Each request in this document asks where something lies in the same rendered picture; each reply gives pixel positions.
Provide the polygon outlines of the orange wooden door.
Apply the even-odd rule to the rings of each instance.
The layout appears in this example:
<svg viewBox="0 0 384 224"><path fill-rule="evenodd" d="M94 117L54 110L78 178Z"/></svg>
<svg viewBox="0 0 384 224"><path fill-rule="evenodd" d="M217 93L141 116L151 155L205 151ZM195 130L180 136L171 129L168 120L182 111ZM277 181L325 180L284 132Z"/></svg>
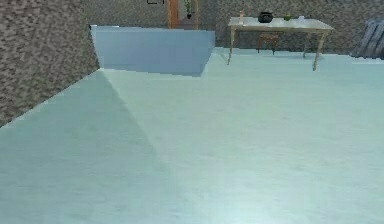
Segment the orange wooden door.
<svg viewBox="0 0 384 224"><path fill-rule="evenodd" d="M167 0L168 28L176 28L179 24L179 0Z"/></svg>

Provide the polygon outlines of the brown wooden chair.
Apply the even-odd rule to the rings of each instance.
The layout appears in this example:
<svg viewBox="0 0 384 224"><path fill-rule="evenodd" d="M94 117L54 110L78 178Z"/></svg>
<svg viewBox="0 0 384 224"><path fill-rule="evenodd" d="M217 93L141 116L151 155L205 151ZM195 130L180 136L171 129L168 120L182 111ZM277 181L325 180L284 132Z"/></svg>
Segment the brown wooden chair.
<svg viewBox="0 0 384 224"><path fill-rule="evenodd" d="M270 42L272 44L272 54L275 54L278 40L279 35L277 33L261 33L258 39L257 52L260 52L264 43Z"/></svg>

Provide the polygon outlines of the pale wooden table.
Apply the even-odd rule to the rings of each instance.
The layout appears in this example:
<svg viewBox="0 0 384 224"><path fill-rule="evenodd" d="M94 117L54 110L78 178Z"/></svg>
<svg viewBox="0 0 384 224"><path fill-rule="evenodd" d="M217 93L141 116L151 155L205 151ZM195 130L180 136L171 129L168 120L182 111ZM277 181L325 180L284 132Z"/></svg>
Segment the pale wooden table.
<svg viewBox="0 0 384 224"><path fill-rule="evenodd" d="M235 34L237 31L301 32L306 33L307 37L310 37L312 34L319 34L320 40L312 65L313 70L317 69L318 59L322 53L326 37L334 30L330 25L317 19L305 19L305 22L301 23L298 19L285 21L283 18L273 18L270 23L260 23L256 17L244 17L243 25L239 24L239 17L231 17L228 27L230 29L230 48L227 64L230 64L231 62Z"/></svg>

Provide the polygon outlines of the grey striped cushion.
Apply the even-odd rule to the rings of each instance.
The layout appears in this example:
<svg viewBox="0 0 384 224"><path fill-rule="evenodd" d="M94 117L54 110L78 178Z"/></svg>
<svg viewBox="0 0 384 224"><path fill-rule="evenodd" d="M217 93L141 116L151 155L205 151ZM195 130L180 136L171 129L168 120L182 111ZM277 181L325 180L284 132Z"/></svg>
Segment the grey striped cushion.
<svg viewBox="0 0 384 224"><path fill-rule="evenodd" d="M384 19L365 22L364 34L350 56L384 60Z"/></svg>

